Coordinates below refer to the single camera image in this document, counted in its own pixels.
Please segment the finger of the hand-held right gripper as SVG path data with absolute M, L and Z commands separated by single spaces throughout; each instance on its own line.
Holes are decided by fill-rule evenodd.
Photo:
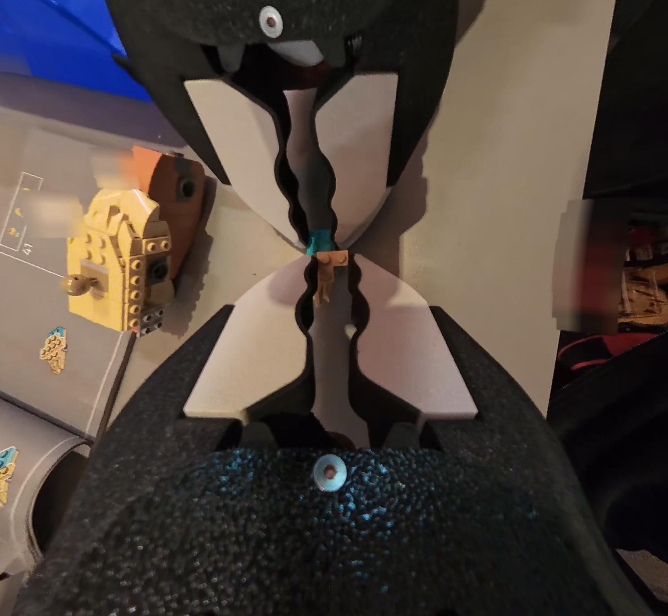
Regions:
M 340 249 L 368 228 L 389 194 L 389 153 L 398 76 L 349 77 L 329 95 L 308 88 L 308 217 Z
M 249 89 L 221 77 L 191 79 L 184 86 L 234 191 L 305 251 L 309 228 L 287 157 L 291 116 L 283 91 Z

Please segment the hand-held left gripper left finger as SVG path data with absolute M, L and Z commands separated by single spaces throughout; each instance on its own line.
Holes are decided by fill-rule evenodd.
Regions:
M 186 417 L 248 424 L 311 413 L 317 278 L 316 258 L 302 256 L 239 298 L 183 407 Z

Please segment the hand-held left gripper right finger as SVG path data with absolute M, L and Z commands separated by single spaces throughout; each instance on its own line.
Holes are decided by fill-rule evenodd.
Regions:
M 348 287 L 353 411 L 367 424 L 474 419 L 478 408 L 427 301 L 360 254 Z

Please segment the tan claw toy plate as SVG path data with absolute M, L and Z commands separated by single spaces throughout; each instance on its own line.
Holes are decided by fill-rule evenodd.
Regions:
M 349 263 L 348 251 L 318 252 L 317 260 L 317 289 L 313 296 L 313 307 L 318 308 L 322 303 L 329 303 L 331 292 L 335 285 L 336 269 L 346 267 Z

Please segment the light grey desk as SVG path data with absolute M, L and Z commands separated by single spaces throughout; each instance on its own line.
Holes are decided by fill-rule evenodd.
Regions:
M 349 248 L 440 305 L 482 338 L 547 410 L 556 346 L 552 256 L 560 213 L 584 183 L 613 0 L 458 0 L 455 46 L 439 104 L 396 185 Z M 265 7 L 270 38 L 228 53 L 222 76 L 249 89 L 277 88 L 291 116 L 287 157 L 308 217 L 313 116 L 308 88 L 329 95 L 354 73 L 333 67 L 312 41 L 279 43 L 283 21 Z M 260 265 L 265 244 L 229 217 L 226 256 L 242 295 L 241 259 Z M 313 307 L 315 403 L 325 427 L 380 445 L 393 424 L 367 424 L 349 401 L 352 299 L 349 263 L 336 269 L 329 303 Z

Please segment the blue plastic bin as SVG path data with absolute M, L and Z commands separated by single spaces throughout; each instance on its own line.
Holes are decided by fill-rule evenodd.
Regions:
M 127 54 L 105 0 L 1 0 L 1 72 L 151 102 L 115 57 Z

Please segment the tan and brown brick model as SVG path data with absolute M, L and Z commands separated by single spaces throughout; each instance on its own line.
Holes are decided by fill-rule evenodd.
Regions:
M 163 328 L 203 216 L 206 173 L 181 154 L 134 146 L 91 156 L 98 191 L 67 241 L 69 310 L 138 337 Z

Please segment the grey building instruction booklet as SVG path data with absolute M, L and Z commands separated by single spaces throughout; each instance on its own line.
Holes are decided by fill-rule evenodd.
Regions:
M 65 239 L 41 235 L 23 197 L 90 201 L 92 157 L 133 144 L 186 149 L 152 102 L 1 74 L 1 451 L 18 451 L 1 506 L 1 582 L 41 562 L 134 344 L 67 310 Z

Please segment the black bag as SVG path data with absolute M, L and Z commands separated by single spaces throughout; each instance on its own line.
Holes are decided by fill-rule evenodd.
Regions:
M 632 224 L 667 225 L 667 0 L 617 31 L 583 196 L 559 225 L 548 422 L 613 548 L 667 560 L 667 332 L 620 333 Z

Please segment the colourful printed packaging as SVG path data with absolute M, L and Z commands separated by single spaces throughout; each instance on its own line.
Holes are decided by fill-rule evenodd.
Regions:
M 667 225 L 629 227 L 617 322 L 620 333 L 667 332 Z

